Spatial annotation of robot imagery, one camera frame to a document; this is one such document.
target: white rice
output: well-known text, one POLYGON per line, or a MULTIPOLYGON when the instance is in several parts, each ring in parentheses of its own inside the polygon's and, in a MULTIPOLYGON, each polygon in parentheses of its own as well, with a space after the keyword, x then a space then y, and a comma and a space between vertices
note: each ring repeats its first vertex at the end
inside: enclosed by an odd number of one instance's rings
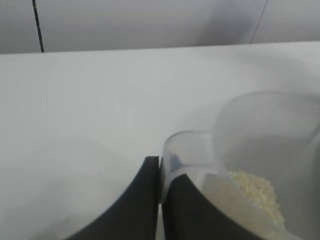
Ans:
POLYGON ((271 182, 244 171, 230 171, 229 173, 247 198, 262 210, 273 223, 285 229, 285 219, 281 214, 277 195, 271 182))

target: white wall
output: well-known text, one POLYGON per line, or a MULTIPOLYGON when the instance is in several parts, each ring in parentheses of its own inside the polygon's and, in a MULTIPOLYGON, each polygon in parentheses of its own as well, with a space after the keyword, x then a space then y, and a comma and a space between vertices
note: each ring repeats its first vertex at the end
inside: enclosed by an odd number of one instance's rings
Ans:
POLYGON ((0 54, 40 52, 32 0, 0 0, 0 54))
POLYGON ((266 0, 37 0, 45 51, 250 43, 266 0))
MULTIPOLYGON (((44 50, 320 41, 318 0, 36 0, 44 50)), ((0 54, 40 52, 32 0, 0 0, 0 54)))
POLYGON ((268 0, 252 42, 319 40, 319 0, 268 0))

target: grain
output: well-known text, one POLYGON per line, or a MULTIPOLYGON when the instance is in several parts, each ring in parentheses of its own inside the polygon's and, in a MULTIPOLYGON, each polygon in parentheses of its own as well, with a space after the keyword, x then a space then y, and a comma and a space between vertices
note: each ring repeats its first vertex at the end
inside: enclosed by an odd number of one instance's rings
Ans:
POLYGON ((230 171, 229 174, 258 209, 263 211, 273 223, 285 229, 285 219, 281 214, 277 195, 270 181, 244 171, 230 171))

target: white table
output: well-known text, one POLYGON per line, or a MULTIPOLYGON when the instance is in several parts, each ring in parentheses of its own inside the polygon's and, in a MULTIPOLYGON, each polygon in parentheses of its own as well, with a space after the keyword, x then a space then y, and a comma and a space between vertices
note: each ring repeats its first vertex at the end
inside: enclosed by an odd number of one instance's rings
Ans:
POLYGON ((94 219, 144 157, 231 98, 320 93, 320 42, 1 55, 0 73, 0 239, 45 240, 94 219))

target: black line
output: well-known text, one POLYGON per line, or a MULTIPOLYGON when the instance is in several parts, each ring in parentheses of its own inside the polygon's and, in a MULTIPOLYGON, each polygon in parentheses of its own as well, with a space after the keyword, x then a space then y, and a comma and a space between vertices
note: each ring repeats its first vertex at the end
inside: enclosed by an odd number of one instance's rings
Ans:
POLYGON ((263 8, 262 13, 261 13, 261 17, 260 17, 260 19, 259 19, 259 21, 258 21, 258 24, 256 25, 256 28, 255 28, 254 34, 253 34, 253 36, 252 36, 252 38, 251 38, 251 41, 250 41, 250 43, 251 43, 251 44, 252 44, 252 41, 254 40, 254 37, 255 37, 256 32, 257 32, 257 30, 258 30, 258 27, 259 27, 259 25, 260 25, 260 22, 261 22, 262 16, 264 15, 264 12, 265 12, 265 10, 266 10, 266 7, 267 7, 267 4, 268 4, 268 1, 269 1, 269 0, 266 0, 266 2, 265 2, 264 8, 263 8))
POLYGON ((42 42, 42 35, 41 35, 41 29, 40 29, 40 23, 39 23, 36 0, 32 0, 32 5, 33 5, 34 18, 35 18, 35 23, 36 23, 36 30, 38 31, 40 49, 41 49, 41 52, 44 53, 45 52, 44 51, 44 43, 42 42))

